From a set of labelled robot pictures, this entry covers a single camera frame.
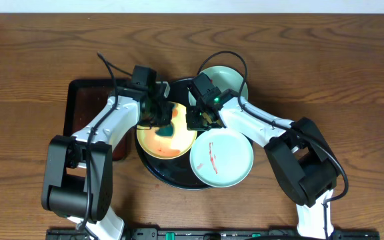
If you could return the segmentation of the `green orange sponge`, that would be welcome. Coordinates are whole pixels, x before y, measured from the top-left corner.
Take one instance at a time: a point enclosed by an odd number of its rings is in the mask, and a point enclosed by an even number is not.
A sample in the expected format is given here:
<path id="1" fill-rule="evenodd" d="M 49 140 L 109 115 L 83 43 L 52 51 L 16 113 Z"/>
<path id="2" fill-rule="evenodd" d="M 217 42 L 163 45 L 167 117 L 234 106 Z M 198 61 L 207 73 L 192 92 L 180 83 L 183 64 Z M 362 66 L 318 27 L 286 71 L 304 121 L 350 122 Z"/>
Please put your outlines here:
<path id="1" fill-rule="evenodd" d="M 156 130 L 155 134 L 160 137 L 172 137 L 174 136 L 175 126 L 174 126 L 174 120 L 176 116 L 178 115 L 178 110 L 176 108 L 173 109 L 172 112 L 172 118 L 169 125 L 160 127 L 158 130 Z"/>

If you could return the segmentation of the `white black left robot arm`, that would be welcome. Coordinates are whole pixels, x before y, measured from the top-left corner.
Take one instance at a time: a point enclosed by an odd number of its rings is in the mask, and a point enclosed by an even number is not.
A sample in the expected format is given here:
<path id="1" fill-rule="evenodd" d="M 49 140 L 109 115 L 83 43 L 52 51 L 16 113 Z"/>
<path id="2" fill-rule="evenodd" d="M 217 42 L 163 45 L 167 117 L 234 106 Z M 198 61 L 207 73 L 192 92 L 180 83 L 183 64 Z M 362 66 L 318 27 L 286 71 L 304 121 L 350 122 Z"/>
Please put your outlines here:
<path id="1" fill-rule="evenodd" d="M 121 239 L 125 223 L 111 208 L 113 150 L 136 125 L 162 127 L 171 121 L 168 82 L 115 86 L 94 119 L 71 136 L 49 143 L 42 207 L 76 223 L 72 238 Z"/>

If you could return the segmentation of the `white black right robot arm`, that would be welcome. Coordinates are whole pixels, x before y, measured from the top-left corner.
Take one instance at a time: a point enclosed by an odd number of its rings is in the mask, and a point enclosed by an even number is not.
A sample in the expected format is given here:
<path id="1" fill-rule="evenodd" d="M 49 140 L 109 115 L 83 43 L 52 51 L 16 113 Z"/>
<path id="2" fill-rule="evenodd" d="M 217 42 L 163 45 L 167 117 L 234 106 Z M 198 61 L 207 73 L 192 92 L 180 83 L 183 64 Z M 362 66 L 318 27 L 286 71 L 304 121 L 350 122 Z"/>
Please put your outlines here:
<path id="1" fill-rule="evenodd" d="M 273 116 L 243 97 L 223 101 L 220 97 L 204 109 L 187 113 L 190 127 L 212 113 L 210 123 L 194 142 L 189 156 L 194 174 L 212 187 L 238 184 L 253 166 L 252 143 L 261 146 L 283 192 L 296 204 L 298 234 L 330 239 L 334 233 L 330 204 L 338 177 L 345 171 L 312 120 L 292 121 Z"/>

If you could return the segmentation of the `yellow plate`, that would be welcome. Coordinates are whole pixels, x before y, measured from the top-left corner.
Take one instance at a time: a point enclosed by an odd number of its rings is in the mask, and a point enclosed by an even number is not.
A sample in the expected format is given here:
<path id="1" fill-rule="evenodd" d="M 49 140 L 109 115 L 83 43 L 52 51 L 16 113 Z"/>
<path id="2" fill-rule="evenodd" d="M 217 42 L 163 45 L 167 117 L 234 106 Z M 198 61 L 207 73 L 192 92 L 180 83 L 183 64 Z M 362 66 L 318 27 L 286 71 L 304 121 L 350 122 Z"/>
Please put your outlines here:
<path id="1" fill-rule="evenodd" d="M 150 156 L 157 159 L 174 159 L 184 155 L 195 142 L 198 132 L 188 130 L 186 124 L 186 107 L 180 103 L 173 103 L 178 110 L 174 120 L 174 136 L 160 137 L 155 134 L 160 127 L 151 129 L 140 126 L 136 130 L 137 139 L 141 148 Z"/>

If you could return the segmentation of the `mint green plate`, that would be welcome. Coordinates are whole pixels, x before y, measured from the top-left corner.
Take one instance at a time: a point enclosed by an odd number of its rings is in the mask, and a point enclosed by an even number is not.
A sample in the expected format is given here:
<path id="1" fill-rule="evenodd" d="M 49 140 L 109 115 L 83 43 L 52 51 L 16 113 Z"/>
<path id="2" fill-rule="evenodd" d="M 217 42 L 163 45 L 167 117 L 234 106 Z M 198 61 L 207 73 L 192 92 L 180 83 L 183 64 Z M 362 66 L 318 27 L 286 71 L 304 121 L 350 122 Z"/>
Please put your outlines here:
<path id="1" fill-rule="evenodd" d="M 206 74 L 210 78 L 214 86 L 218 87 L 221 92 L 224 92 L 228 89 L 232 89 L 238 93 L 240 86 L 243 82 L 243 77 L 238 71 L 233 68 L 222 65 L 206 68 L 200 71 L 200 73 Z M 244 84 L 241 96 L 244 97 L 246 101 L 248 101 L 249 92 L 246 83 Z M 195 99 L 193 98 L 190 92 L 188 95 L 188 100 L 191 106 L 195 106 Z"/>
<path id="2" fill-rule="evenodd" d="M 246 136 L 228 128 L 206 131 L 194 142 L 190 166 L 195 176 L 211 187 L 240 183 L 253 166 L 253 148 Z"/>

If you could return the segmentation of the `mint green plate front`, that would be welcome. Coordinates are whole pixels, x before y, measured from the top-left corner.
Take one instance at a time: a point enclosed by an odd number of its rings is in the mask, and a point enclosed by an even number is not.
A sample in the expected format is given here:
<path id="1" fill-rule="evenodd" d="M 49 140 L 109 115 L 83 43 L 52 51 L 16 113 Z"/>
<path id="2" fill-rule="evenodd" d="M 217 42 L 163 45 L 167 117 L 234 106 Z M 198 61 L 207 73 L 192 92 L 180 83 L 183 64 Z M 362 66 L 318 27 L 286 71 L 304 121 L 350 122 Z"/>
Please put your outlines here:
<path id="1" fill-rule="evenodd" d="M 195 176 L 211 187 L 240 183 L 253 166 L 253 148 L 246 136 L 228 128 L 206 131 L 194 142 L 190 166 Z"/>

